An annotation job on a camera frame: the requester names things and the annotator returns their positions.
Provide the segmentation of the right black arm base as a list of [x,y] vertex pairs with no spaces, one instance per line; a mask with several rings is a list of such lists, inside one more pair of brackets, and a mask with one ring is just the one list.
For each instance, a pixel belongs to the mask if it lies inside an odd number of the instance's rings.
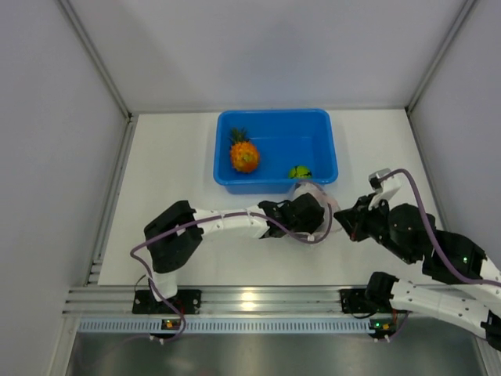
[[346,288],[339,291],[342,312],[355,318],[365,319],[377,313],[388,313],[382,305],[366,297],[365,288]]

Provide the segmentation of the orange fake pineapple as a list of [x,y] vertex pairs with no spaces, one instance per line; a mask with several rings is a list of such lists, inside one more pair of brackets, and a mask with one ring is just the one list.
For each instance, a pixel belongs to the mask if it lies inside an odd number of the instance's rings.
[[245,128],[231,128],[229,157],[232,168],[240,173],[250,174],[260,164],[258,148],[247,136]]

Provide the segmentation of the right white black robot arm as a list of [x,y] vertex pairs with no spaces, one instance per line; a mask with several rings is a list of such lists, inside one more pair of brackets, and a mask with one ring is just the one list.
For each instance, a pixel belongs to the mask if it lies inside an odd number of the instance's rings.
[[461,327],[500,348],[500,270],[469,238],[435,228],[435,218],[418,207],[390,208],[382,201],[370,208],[371,196],[333,217],[354,242],[375,240],[404,263],[419,263],[423,275],[464,291],[459,298],[419,287],[385,272],[372,273],[366,288],[343,291],[345,313],[412,311]]

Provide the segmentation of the green fake apple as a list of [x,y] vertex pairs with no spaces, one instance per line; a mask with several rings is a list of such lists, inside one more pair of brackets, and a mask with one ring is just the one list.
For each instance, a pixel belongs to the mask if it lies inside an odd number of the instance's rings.
[[312,177],[311,170],[304,165],[296,165],[289,171],[290,179],[310,179]]

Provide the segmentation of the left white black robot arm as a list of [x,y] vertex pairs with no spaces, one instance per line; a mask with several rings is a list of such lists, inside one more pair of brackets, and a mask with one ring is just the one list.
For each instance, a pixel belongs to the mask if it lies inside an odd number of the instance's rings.
[[332,205],[312,193],[224,211],[196,209],[188,201],[178,201],[144,229],[152,261],[148,272],[150,304],[160,313],[173,310],[178,292],[176,272],[205,239],[288,236],[304,244],[318,244],[331,230],[332,214]]

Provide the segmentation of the clear zip top bag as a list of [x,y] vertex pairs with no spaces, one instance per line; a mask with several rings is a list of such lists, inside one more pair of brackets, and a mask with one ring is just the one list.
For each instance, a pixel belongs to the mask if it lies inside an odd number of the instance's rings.
[[312,180],[302,179],[296,182],[294,186],[302,182],[314,184],[319,189],[320,193],[317,201],[325,209],[324,222],[313,234],[293,233],[294,235],[291,235],[291,237],[298,239],[302,243],[318,244],[323,242],[330,234],[341,231],[341,225],[333,217],[333,214],[339,212],[341,209],[337,201],[332,196],[330,196],[322,186],[320,186],[318,183],[313,182]]

